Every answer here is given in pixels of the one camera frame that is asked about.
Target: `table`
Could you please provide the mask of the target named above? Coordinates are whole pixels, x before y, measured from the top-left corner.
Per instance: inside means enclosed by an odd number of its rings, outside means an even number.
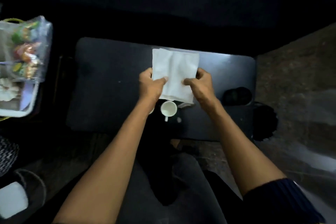
[[[138,99],[138,76],[152,66],[152,49],[145,44],[81,38],[76,46],[77,81],[66,119],[72,130],[116,134]],[[246,87],[254,97],[256,62],[248,56],[198,52],[199,67],[212,74],[217,98],[232,88]],[[217,141],[211,120],[195,106],[181,109],[183,129],[175,138]],[[225,107],[247,137],[253,132],[253,106]]]

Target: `napkin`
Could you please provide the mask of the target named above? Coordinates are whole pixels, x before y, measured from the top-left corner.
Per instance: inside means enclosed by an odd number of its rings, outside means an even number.
[[[193,92],[190,86],[185,86],[185,78],[195,78],[200,55],[198,53],[175,52],[166,49],[153,49],[152,79],[168,76],[168,82],[163,86],[160,99],[177,100],[193,103]]]

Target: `mug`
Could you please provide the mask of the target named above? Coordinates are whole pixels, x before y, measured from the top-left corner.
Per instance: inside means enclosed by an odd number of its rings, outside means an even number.
[[[165,116],[165,121],[168,117],[174,116],[177,112],[177,105],[173,101],[166,101],[161,105],[161,113]]]

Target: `forearm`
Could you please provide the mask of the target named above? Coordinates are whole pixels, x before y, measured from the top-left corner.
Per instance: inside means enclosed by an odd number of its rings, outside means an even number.
[[[54,222],[114,223],[152,106],[140,100],[106,150],[73,188]]]
[[[241,131],[216,99],[209,110],[242,195],[267,182],[286,177]]]

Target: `garlic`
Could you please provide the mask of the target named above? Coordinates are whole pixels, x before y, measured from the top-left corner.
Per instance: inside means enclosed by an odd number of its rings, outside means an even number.
[[[19,95],[20,88],[10,79],[0,79],[0,101],[11,101]]]

